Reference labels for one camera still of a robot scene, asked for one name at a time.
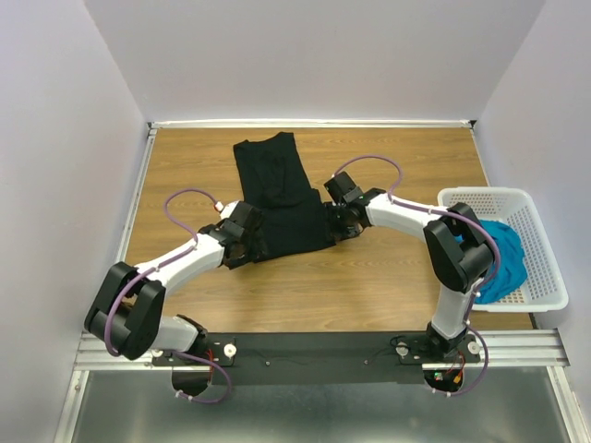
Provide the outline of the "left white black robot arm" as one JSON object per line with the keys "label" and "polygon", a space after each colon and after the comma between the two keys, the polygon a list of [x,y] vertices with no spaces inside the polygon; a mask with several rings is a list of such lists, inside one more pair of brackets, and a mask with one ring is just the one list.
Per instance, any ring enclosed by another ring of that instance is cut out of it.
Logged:
{"label": "left white black robot arm", "polygon": [[113,356],[136,360],[148,351],[173,352],[186,365],[205,354],[207,331],[181,315],[166,317],[163,305],[199,275],[235,269],[266,252],[263,213],[243,201],[221,211],[221,219],[202,227],[195,237],[151,261],[108,269],[84,320],[84,329]]}

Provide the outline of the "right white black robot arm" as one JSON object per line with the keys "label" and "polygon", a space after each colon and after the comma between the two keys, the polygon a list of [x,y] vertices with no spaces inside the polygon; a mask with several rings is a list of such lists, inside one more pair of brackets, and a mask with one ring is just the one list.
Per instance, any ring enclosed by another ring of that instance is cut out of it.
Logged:
{"label": "right white black robot arm", "polygon": [[500,263],[496,243],[465,204],[449,209],[412,202],[357,185],[330,185],[325,205],[335,241],[355,238],[368,227],[384,227],[423,241],[440,282],[436,311],[427,325],[422,351],[443,362],[458,351],[467,318],[489,270]]}

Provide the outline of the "black t shirt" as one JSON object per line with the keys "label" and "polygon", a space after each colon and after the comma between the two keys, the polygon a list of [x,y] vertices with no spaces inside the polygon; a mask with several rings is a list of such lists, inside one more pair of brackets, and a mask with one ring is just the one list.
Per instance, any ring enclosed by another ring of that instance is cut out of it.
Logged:
{"label": "black t shirt", "polygon": [[266,253],[259,262],[335,246],[318,189],[311,186],[295,136],[280,132],[234,145],[243,200],[263,213]]}

